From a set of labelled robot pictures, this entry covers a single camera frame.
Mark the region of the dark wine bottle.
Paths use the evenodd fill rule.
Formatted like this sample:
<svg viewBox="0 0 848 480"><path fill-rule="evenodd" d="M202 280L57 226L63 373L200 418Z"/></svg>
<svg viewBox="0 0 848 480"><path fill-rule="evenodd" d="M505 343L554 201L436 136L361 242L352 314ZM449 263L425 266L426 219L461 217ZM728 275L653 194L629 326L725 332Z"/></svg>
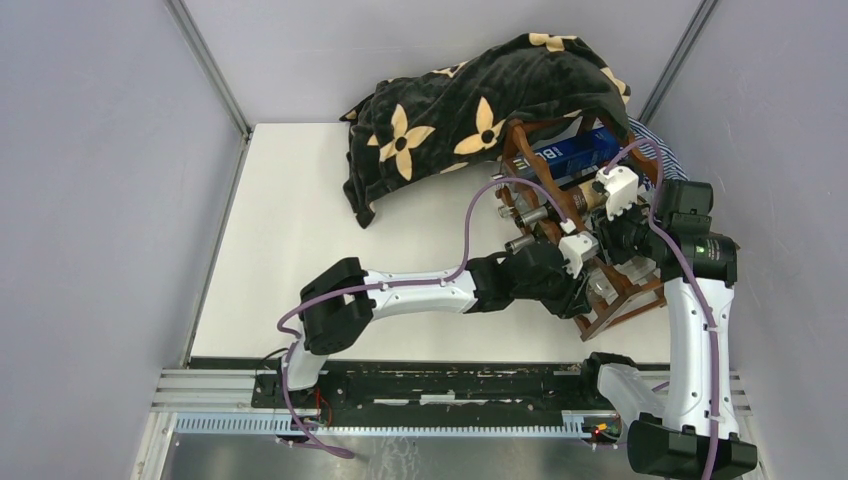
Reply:
<svg viewBox="0 0 848 480"><path fill-rule="evenodd" d="M504 250L509 255L517 255L523 250L528 250L533 253L538 252L543 245L547 245L548 243L549 241L547 238L536 237L528 234L506 242L504 244Z"/></svg>

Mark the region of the blue liquid square bottle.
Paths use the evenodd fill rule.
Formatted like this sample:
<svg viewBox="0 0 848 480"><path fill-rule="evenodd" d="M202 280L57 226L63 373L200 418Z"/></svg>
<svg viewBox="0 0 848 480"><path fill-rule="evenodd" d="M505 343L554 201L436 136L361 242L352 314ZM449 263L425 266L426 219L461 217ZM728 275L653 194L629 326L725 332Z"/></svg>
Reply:
<svg viewBox="0 0 848 480"><path fill-rule="evenodd" d="M602 127L535 148L533 152L547 163L556 184L563 186L595 172L619 150L616 138Z"/></svg>

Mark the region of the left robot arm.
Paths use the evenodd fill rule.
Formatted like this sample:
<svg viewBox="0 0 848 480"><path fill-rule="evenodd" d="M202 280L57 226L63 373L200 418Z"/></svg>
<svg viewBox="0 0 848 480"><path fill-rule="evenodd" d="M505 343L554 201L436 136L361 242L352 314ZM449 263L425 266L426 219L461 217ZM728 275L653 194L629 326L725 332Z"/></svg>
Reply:
<svg viewBox="0 0 848 480"><path fill-rule="evenodd" d="M290 407L306 405L328 358L352 347L378 320L426 312L498 312L517 300L538 302L562 319L587 314L588 277L568 267L559 248L547 241L437 272L366 270L359 258L343 258L305 285L298 306L280 319L280 331L294 340L280 362L275 392Z"/></svg>

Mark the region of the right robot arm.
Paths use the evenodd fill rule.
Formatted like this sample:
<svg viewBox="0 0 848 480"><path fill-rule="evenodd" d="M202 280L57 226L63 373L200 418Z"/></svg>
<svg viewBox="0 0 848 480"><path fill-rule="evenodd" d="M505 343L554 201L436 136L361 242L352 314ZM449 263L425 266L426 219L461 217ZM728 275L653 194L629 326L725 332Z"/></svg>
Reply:
<svg viewBox="0 0 848 480"><path fill-rule="evenodd" d="M598 353L577 382L591 408L610 403L633 471L666 479L739 479L758 464L732 404L729 320L738 247L712 230L710 184L667 180L650 208L633 206L597 227L616 262L653 260L670 320L670 380L661 396L628 358Z"/></svg>

